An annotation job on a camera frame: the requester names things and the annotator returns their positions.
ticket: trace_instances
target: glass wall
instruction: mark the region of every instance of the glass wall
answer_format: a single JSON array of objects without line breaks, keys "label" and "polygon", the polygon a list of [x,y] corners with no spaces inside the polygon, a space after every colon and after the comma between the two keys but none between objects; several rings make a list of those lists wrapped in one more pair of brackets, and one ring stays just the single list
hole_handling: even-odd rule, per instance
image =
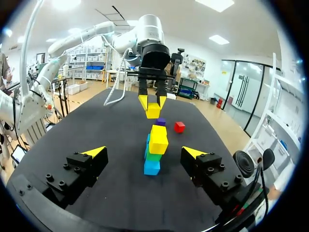
[{"label": "glass wall", "polygon": [[[223,60],[216,97],[224,100],[222,109],[252,136],[261,119],[268,98],[272,67],[239,60]],[[280,94],[275,83],[270,109],[274,110]]]}]

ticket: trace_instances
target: black mat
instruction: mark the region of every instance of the black mat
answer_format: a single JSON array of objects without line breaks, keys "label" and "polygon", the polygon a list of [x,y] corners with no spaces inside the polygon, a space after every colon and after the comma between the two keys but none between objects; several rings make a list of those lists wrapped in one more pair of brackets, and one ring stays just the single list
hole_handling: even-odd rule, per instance
[{"label": "black mat", "polygon": [[[41,180],[74,151],[107,146],[109,164],[93,188],[87,188],[68,211],[99,225],[135,230],[201,231],[212,225],[221,209],[196,189],[180,164],[181,147],[188,146],[223,157],[232,156],[210,123],[190,103],[167,99],[161,116],[167,121],[169,146],[158,176],[143,175],[147,135],[154,119],[147,119],[137,93],[109,106],[105,90],[54,126],[23,158],[12,176],[34,173]],[[116,90],[111,100],[118,98]],[[183,134],[174,123],[186,125]]]}]

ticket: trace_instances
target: green block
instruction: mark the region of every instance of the green block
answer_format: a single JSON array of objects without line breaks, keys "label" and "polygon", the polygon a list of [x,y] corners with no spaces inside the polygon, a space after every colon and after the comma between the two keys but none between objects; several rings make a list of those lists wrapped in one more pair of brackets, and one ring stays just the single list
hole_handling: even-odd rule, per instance
[{"label": "green block", "polygon": [[147,149],[146,160],[149,160],[149,161],[160,161],[161,157],[162,157],[162,155],[151,154],[149,152],[149,148]]}]

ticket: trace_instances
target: wooden floor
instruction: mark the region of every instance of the wooden floor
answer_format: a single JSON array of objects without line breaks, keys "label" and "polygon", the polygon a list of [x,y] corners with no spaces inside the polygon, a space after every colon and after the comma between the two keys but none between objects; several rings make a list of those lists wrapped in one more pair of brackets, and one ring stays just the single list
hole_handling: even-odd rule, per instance
[{"label": "wooden floor", "polygon": [[[69,95],[68,107],[70,108],[70,111],[75,110],[81,105],[81,103],[88,101],[105,89],[106,83],[102,85],[100,81],[88,81],[88,89],[75,95]],[[138,92],[138,88],[133,86],[132,91]],[[148,94],[154,95],[155,91],[153,89],[148,89]],[[54,99],[56,107],[60,109],[58,97],[54,96]],[[226,114],[223,110],[218,109],[215,105],[211,105],[209,101],[200,101],[196,99],[189,100],[182,97],[177,97],[177,101],[193,103],[217,131],[231,155],[233,155],[237,150],[242,150],[249,141],[249,136],[243,131],[243,129],[228,114]],[[50,116],[49,119],[52,122],[57,123],[55,114]],[[3,163],[6,170],[4,173],[1,173],[1,177],[6,183],[14,170],[12,167],[12,158]]]}]

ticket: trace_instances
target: screw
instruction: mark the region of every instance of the screw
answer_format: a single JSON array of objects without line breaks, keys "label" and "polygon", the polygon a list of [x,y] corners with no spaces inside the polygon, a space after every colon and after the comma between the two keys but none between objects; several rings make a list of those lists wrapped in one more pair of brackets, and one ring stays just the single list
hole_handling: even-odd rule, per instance
[{"label": "screw", "polygon": [[234,181],[235,181],[236,183],[240,183],[240,182],[242,181],[241,175],[236,175]]},{"label": "screw", "polygon": [[54,181],[54,177],[53,177],[53,175],[51,175],[51,174],[47,174],[45,177],[46,177],[46,179],[47,179],[48,181],[50,181],[50,182],[53,182],[53,181]]},{"label": "screw", "polygon": [[225,168],[224,164],[220,164],[220,166],[219,166],[220,171],[223,171],[224,168]]},{"label": "screw", "polygon": [[70,169],[70,165],[67,164],[67,163],[65,163],[65,164],[63,164],[63,168],[64,168],[65,170],[68,170],[68,169]]},{"label": "screw", "polygon": [[76,167],[76,168],[74,168],[74,171],[75,171],[76,173],[80,173],[80,172],[81,172],[81,169],[80,169],[79,167]]},{"label": "screw", "polygon": [[222,184],[221,184],[220,187],[221,187],[221,189],[222,189],[223,191],[227,190],[227,188],[228,188],[228,182],[226,182],[226,181],[222,182]]},{"label": "screw", "polygon": [[214,168],[212,168],[212,167],[209,167],[209,168],[207,169],[207,173],[208,173],[209,175],[211,175],[211,174],[213,173],[213,171],[214,171]]},{"label": "screw", "polygon": [[59,187],[61,189],[64,189],[67,186],[66,182],[64,182],[63,180],[59,181]]}]

